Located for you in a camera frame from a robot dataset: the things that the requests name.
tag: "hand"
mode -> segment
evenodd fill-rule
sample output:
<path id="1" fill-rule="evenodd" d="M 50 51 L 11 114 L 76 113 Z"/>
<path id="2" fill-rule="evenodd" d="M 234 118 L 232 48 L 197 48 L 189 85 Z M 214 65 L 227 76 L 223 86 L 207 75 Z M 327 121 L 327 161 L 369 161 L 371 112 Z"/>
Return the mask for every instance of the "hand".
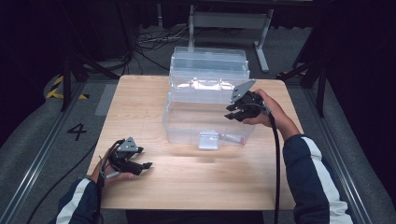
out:
<path id="1" fill-rule="evenodd" d="M 276 121 L 276 127 L 282 134 L 283 140 L 286 141 L 288 138 L 295 134 L 299 134 L 300 131 L 297 129 L 294 122 L 286 115 L 282 107 L 274 100 L 271 96 L 267 95 L 263 90 L 256 90 L 255 93 L 259 94 L 265 102 L 265 105 L 271 110 L 271 114 L 274 116 Z M 256 118 L 244 119 L 243 123 L 246 124 L 263 124 L 267 127 L 271 127 L 271 122 L 268 116 L 260 113 Z"/>
<path id="2" fill-rule="evenodd" d="M 95 183 L 97 183 L 97 180 L 98 180 L 98 177 L 99 177 L 99 174 L 100 174 L 101 166 L 102 166 L 102 161 L 99 161 L 96 164 L 96 167 L 95 167 L 95 169 L 92 172 L 91 180 L 93 180 Z M 113 167 L 111 167 L 109 165 L 108 161 L 106 162 L 106 166 L 105 167 L 106 167 L 105 175 L 110 175 L 110 174 L 113 174 L 114 172 L 116 172 L 113 169 Z M 116 182 L 116 181 L 132 179 L 133 177 L 134 177 L 134 174 L 132 174 L 132 173 L 119 173 L 116 176 L 113 176 L 113 177 L 111 177 L 109 179 L 105 179 L 105 186 L 107 186 L 107 185 L 109 185 L 109 184 L 111 184 L 113 182 Z"/>

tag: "tape mark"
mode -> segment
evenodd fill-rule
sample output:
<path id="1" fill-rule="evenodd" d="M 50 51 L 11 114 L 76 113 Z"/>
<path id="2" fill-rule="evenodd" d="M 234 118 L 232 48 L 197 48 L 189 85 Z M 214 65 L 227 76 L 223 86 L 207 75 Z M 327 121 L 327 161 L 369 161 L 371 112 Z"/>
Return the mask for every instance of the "tape mark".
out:
<path id="1" fill-rule="evenodd" d="M 52 87 L 47 94 L 47 98 L 58 98 L 63 99 L 64 95 L 62 93 L 57 93 L 58 87 L 61 85 L 62 81 L 64 81 L 64 76 L 59 75 L 56 80 L 54 81 Z M 78 99 L 80 100 L 88 100 L 90 98 L 89 94 L 81 94 Z"/>

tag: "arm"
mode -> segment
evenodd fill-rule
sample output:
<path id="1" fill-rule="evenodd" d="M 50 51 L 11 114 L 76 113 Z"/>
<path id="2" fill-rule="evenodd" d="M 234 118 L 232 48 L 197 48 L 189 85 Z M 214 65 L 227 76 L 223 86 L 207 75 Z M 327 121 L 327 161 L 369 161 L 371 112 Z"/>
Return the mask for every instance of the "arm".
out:
<path id="1" fill-rule="evenodd" d="M 93 214 L 98 203 L 96 182 L 98 180 L 101 162 L 99 161 L 92 172 L 91 178 L 77 180 L 69 191 L 61 198 L 58 205 L 58 215 L 50 223 L 88 224 L 93 221 Z M 115 172 L 107 166 L 105 175 Z M 112 182 L 130 179 L 130 173 L 122 173 L 105 180 L 105 186 Z"/>
<path id="2" fill-rule="evenodd" d="M 283 158 L 291 194 L 296 202 L 294 219 L 297 223 L 352 223 L 346 214 L 347 203 L 332 181 L 332 169 L 322 158 L 315 143 L 300 134 L 294 122 L 280 105 L 264 91 L 257 90 L 271 110 L 276 127 L 282 134 L 285 146 Z M 263 124 L 271 127 L 267 116 L 244 119 L 247 124 Z"/>

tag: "white stripe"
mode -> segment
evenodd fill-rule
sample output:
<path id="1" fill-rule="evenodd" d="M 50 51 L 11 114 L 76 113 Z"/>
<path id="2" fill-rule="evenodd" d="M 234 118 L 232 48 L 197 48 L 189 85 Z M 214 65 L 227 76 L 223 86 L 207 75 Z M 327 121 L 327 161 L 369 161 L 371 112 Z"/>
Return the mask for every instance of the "white stripe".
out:
<path id="1" fill-rule="evenodd" d="M 64 206 L 62 211 L 56 217 L 56 223 L 60 223 L 60 224 L 69 223 L 70 218 L 73 216 L 73 213 L 76 211 L 76 208 L 78 207 L 78 204 L 81 201 L 85 188 L 90 182 L 91 180 L 89 179 L 82 179 L 81 182 L 78 183 L 72 200 L 67 205 Z"/>
<path id="2" fill-rule="evenodd" d="M 302 137 L 308 144 L 309 150 L 311 151 L 312 162 L 317 169 L 318 177 L 320 183 L 323 187 L 323 191 L 329 201 L 330 206 L 330 223 L 352 223 L 352 219 L 348 214 L 346 214 L 347 203 L 340 201 L 340 194 L 337 187 L 332 182 L 329 171 L 322 163 L 322 155 L 317 145 L 311 139 L 307 137 Z"/>

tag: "person's right hand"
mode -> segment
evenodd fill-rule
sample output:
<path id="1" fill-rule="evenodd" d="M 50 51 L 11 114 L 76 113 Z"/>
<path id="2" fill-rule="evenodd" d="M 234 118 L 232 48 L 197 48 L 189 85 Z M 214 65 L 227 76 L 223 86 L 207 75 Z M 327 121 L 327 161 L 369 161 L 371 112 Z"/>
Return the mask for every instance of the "person's right hand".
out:
<path id="1" fill-rule="evenodd" d="M 256 94 L 259 94 L 265 102 L 265 105 L 270 109 L 271 114 L 274 116 L 276 121 L 276 127 L 279 129 L 282 134 L 283 140 L 286 141 L 288 138 L 295 134 L 299 134 L 300 131 L 295 126 L 294 122 L 286 115 L 283 111 L 282 107 L 274 100 L 271 96 L 269 96 L 263 90 L 254 91 Z M 244 123 L 246 124 L 258 124 L 261 123 L 267 127 L 271 127 L 271 122 L 268 116 L 260 113 L 256 118 L 252 119 L 244 119 Z"/>

